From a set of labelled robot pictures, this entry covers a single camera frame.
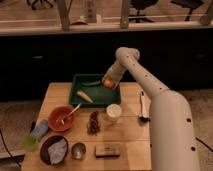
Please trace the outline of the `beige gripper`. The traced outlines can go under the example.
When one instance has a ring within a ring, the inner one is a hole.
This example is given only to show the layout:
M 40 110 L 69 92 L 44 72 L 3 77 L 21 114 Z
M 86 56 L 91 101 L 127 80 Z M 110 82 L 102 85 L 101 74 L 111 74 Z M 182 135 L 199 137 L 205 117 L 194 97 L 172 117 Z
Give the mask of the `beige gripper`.
M 102 83 L 104 80 L 110 80 L 114 83 L 113 89 L 115 89 L 122 79 L 125 71 L 126 69 L 118 61 L 115 61 L 102 78 Z

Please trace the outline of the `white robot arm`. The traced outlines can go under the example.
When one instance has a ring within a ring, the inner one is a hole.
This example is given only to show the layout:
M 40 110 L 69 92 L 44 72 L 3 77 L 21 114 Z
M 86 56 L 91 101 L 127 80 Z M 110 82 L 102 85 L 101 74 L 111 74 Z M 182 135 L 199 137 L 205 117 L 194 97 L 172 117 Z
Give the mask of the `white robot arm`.
M 102 78 L 115 89 L 128 71 L 151 100 L 149 107 L 152 171 L 201 171 L 190 105 L 139 62 L 136 48 L 120 47 Z

